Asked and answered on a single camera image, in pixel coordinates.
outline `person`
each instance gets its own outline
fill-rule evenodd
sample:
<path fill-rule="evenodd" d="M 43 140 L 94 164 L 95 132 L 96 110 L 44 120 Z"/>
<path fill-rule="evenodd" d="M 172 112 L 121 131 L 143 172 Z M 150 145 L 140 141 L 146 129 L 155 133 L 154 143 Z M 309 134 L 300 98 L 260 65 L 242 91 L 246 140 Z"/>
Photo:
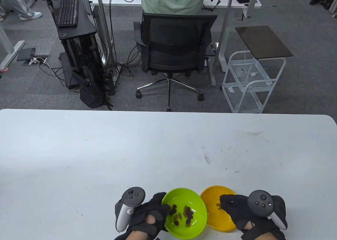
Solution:
<path fill-rule="evenodd" d="M 142 0 L 146 13 L 196 15 L 204 0 Z"/>
<path fill-rule="evenodd" d="M 170 206 L 161 205 L 166 193 L 157 193 L 153 198 L 135 208 L 129 227 L 115 240 L 154 240 L 170 213 Z M 220 197 L 220 206 L 232 218 L 237 229 L 241 230 L 243 240 L 285 240 L 284 234 L 273 221 L 254 215 L 247 204 L 247 196 L 227 195 Z"/>
<path fill-rule="evenodd" d="M 5 4 L 8 8 L 17 12 L 19 19 L 22 21 L 27 21 L 31 19 L 38 19 L 42 17 L 41 12 L 35 12 L 29 7 L 27 7 L 22 0 L 1 0 L 1 4 Z M 5 15 L 5 10 L 1 8 L 0 5 L 0 22 L 4 20 L 2 16 Z"/>

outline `chair base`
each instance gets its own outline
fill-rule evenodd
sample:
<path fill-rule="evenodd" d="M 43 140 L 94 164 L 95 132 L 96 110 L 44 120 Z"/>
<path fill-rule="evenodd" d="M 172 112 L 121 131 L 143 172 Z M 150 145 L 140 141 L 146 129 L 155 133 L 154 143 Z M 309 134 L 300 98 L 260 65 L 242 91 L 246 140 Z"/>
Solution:
<path fill-rule="evenodd" d="M 157 85 L 157 84 L 160 84 L 160 83 L 162 83 L 162 82 L 168 82 L 168 85 L 169 85 L 169 88 L 168 88 L 168 94 L 169 94 L 169 99 L 168 99 L 168 104 L 167 104 L 167 112 L 172 112 L 172 110 L 171 110 L 171 84 L 172 84 L 172 82 L 175 82 L 175 83 L 177 83 L 177 84 L 180 84 L 180 85 L 182 85 L 182 86 L 184 86 L 184 87 L 187 87 L 187 88 L 189 88 L 189 89 L 191 89 L 191 90 L 193 90 L 193 91 L 195 91 L 195 92 L 197 92 L 198 93 L 198 101 L 203 101 L 204 100 L 204 95 L 202 94 L 202 92 L 201 92 L 201 90 L 199 90 L 199 89 L 197 89 L 197 88 L 195 88 L 195 87 L 192 87 L 192 86 L 189 86 L 188 84 L 185 84 L 184 82 L 182 82 L 182 81 L 180 81 L 180 80 L 178 80 L 178 79 L 174 79 L 174 77 L 176 77 L 177 75 L 179 75 L 180 73 L 176 73 L 172 78 L 169 78 L 168 76 L 167 76 L 167 74 L 165 74 L 165 73 L 162 73 L 164 76 L 166 76 L 166 78 L 164 78 L 164 79 L 161 79 L 161 80 L 158 80 L 158 81 L 155 81 L 155 82 L 152 82 L 152 83 L 149 83 L 149 84 L 147 84 L 147 85 L 144 85 L 144 86 L 141 86 L 141 87 L 138 87 L 137 88 L 137 91 L 136 91 L 136 98 L 137 99 L 140 99 L 140 98 L 142 98 L 142 93 L 141 93 L 141 89 L 144 89 L 144 88 L 147 88 L 147 87 L 151 87 L 151 86 L 154 86 L 154 85 Z"/>

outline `black backpack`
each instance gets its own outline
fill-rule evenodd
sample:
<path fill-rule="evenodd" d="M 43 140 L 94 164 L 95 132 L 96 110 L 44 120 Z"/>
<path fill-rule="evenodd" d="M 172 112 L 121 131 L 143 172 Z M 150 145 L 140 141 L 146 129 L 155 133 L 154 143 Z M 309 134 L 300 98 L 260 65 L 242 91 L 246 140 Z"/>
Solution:
<path fill-rule="evenodd" d="M 81 85 L 80 99 L 90 108 L 98 108 L 106 105 L 111 110 L 111 104 L 106 97 L 104 83 L 94 77 L 93 71 L 86 66 L 81 67 L 84 77 L 73 71 L 75 80 Z"/>

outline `vr controller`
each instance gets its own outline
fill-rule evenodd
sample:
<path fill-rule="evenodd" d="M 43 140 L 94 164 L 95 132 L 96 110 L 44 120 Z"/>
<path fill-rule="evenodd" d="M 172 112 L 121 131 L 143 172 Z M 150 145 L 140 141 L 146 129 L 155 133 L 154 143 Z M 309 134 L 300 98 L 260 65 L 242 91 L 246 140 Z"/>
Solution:
<path fill-rule="evenodd" d="M 145 199 L 145 191 L 140 187 L 126 190 L 122 198 L 115 205 L 116 230 L 121 233 L 128 227 L 134 208 L 140 206 Z M 288 223 L 285 220 L 285 202 L 277 195 L 270 195 L 263 190 L 256 190 L 248 197 L 248 207 L 253 214 L 267 217 L 277 227 L 286 230 Z"/>
<path fill-rule="evenodd" d="M 248 207 L 253 214 L 267 217 L 277 227 L 286 230 L 288 223 L 285 220 L 285 202 L 277 195 L 270 195 L 266 191 L 256 190 L 248 196 Z"/>
<path fill-rule="evenodd" d="M 131 215 L 136 207 L 145 199 L 145 191 L 140 187 L 132 187 L 126 190 L 122 198 L 115 205 L 116 230 L 121 233 L 126 230 Z"/>

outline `gray carpet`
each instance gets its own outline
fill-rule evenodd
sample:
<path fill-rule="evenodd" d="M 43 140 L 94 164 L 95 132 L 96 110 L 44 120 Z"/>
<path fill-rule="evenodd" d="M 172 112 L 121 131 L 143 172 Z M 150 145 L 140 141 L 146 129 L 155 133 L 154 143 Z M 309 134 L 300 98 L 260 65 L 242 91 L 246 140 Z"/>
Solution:
<path fill-rule="evenodd" d="M 253 17 L 235 25 L 269 25 L 292 51 L 294 57 L 287 59 L 287 66 L 272 93 L 265 113 L 282 114 L 326 114 L 337 120 L 336 87 L 336 25 L 337 20 L 320 5 L 308 5 L 310 0 L 260 0 L 261 9 L 255 9 Z M 63 47 L 58 40 L 55 25 L 44 1 L 38 1 L 34 10 L 43 12 L 43 18 L 22 22 L 16 14 L 9 14 L 2 26 L 12 42 L 26 40 L 25 48 L 36 47 L 37 54 L 50 54 L 50 65 L 60 67 L 58 55 Z M 134 47 L 133 21 L 140 21 L 141 8 L 113 8 L 114 35 L 118 61 L 125 62 Z M 218 39 L 223 16 L 212 28 L 213 40 Z M 239 11 L 235 19 L 241 18 Z M 230 35 L 226 57 L 237 50 L 244 50 L 242 40 L 236 32 Z M 4 50 L 0 47 L 0 58 Z M 14 60 L 9 72 L 0 79 L 0 109 L 69 109 L 87 110 L 78 93 L 67 91 L 52 76 L 38 68 L 23 67 Z M 268 73 L 280 64 L 266 62 Z M 158 80 L 161 75 L 151 76 L 133 69 L 134 78 L 122 76 L 117 94 L 111 97 L 114 110 L 165 111 L 167 85 L 143 91 L 143 98 L 136 99 L 136 87 Z M 229 106 L 219 87 L 211 87 L 207 72 L 184 75 L 183 81 L 204 91 L 205 101 L 197 101 L 197 95 L 179 85 L 172 89 L 172 109 L 174 111 L 230 112 Z M 218 71 L 217 82 L 221 83 L 224 73 Z"/>

